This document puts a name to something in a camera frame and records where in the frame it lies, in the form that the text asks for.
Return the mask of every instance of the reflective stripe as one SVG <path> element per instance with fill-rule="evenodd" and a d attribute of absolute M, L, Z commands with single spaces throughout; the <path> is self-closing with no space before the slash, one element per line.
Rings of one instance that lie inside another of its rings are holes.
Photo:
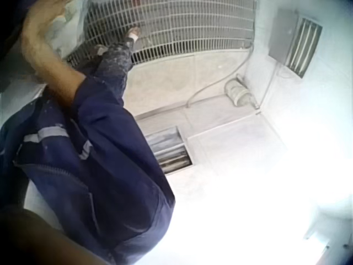
<path fill-rule="evenodd" d="M 90 141 L 87 140 L 87 142 L 84 143 L 83 145 L 83 150 L 82 150 L 82 154 L 78 155 L 79 158 L 81 158 L 82 160 L 86 160 L 89 156 L 90 153 L 90 148 L 93 145 L 90 143 Z"/>
<path fill-rule="evenodd" d="M 24 137 L 24 142 L 40 142 L 44 138 L 52 137 L 52 136 L 64 136 L 68 137 L 67 131 L 64 128 L 54 126 L 43 128 L 38 131 L 37 134 L 30 134 Z"/>

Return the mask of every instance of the man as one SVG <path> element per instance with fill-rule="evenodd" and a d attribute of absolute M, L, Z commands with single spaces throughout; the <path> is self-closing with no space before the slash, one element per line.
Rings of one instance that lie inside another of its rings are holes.
<path fill-rule="evenodd" d="M 24 22 L 23 54 L 48 89 L 2 128 L 1 177 L 6 183 L 24 173 L 71 240 L 106 262 L 135 263 L 166 233 L 175 203 L 145 138 L 123 108 L 138 29 L 110 47 L 98 65 L 76 71 L 43 37 L 67 2 L 38 0 Z M 0 200 L 4 206 L 6 196 Z"/>

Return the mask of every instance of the cable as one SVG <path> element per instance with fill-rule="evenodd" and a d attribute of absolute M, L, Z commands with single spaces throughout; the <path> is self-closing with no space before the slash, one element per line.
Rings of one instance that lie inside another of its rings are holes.
<path fill-rule="evenodd" d="M 198 94 L 202 93 L 203 91 L 205 91 L 206 89 L 208 89 L 208 88 L 210 88 L 210 87 L 213 87 L 213 86 L 216 85 L 216 84 L 221 83 L 222 81 L 224 81 L 224 80 L 230 78 L 230 76 L 233 76 L 236 72 L 238 72 L 239 69 L 241 69 L 241 68 L 249 61 L 251 55 L 253 54 L 253 51 L 254 51 L 254 44 L 252 44 L 248 56 L 245 58 L 245 60 L 244 60 L 233 72 L 231 72 L 228 76 L 226 76 L 226 77 L 224 77 L 224 78 L 218 80 L 217 82 L 214 82 L 214 83 L 212 83 L 212 84 L 209 84 L 208 86 L 206 86 L 206 87 L 200 89 L 199 91 L 197 91 L 195 94 L 193 94 L 193 95 L 188 99 L 188 101 L 186 102 L 186 107 L 187 107 L 187 108 L 190 108 L 190 106 L 191 106 L 191 101 L 192 101 Z"/>
<path fill-rule="evenodd" d="M 250 51 L 249 51 L 249 54 L 248 56 L 245 58 L 245 60 L 233 71 L 231 72 L 228 76 L 218 80 L 217 82 L 214 82 L 212 84 L 209 84 L 208 86 L 200 89 L 199 91 L 197 91 L 195 94 L 193 94 L 189 99 L 188 101 L 186 102 L 186 107 L 187 108 L 190 108 L 191 107 L 191 104 L 192 104 L 192 100 L 197 96 L 199 95 L 200 93 L 202 93 L 203 91 L 205 91 L 206 89 L 210 88 L 210 87 L 213 87 L 214 85 L 216 84 L 219 84 L 221 83 L 222 81 L 230 78 L 230 76 L 233 76 L 236 72 L 238 72 L 248 61 L 249 59 L 251 58 L 253 52 L 254 52 L 254 41 L 255 41 L 255 28 L 256 28 L 256 5 L 257 5 L 257 2 L 255 1 L 254 2 L 254 24 L 253 24 L 253 39 L 252 39 L 252 45 L 250 47 Z"/>

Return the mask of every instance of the ventilation grille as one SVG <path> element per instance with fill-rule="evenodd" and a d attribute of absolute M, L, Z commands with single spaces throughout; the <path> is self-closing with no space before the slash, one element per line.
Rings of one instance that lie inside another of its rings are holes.
<path fill-rule="evenodd" d="M 319 43 L 322 27 L 306 18 L 301 19 L 287 66 L 303 78 Z"/>
<path fill-rule="evenodd" d="M 254 38 L 255 0 L 100 0 L 85 21 L 85 42 L 68 58 L 91 59 L 97 44 L 109 46 L 138 25 L 134 64 L 190 52 L 247 49 Z"/>
<path fill-rule="evenodd" d="M 192 165 L 177 127 L 148 135 L 146 140 L 164 174 Z"/>

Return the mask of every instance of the pants leg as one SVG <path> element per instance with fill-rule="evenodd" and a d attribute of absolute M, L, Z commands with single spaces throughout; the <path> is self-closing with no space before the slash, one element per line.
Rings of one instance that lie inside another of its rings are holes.
<path fill-rule="evenodd" d="M 108 84 L 118 99 L 124 94 L 127 73 L 132 69 L 133 44 L 132 38 L 125 38 L 122 43 L 111 45 L 94 74 Z"/>

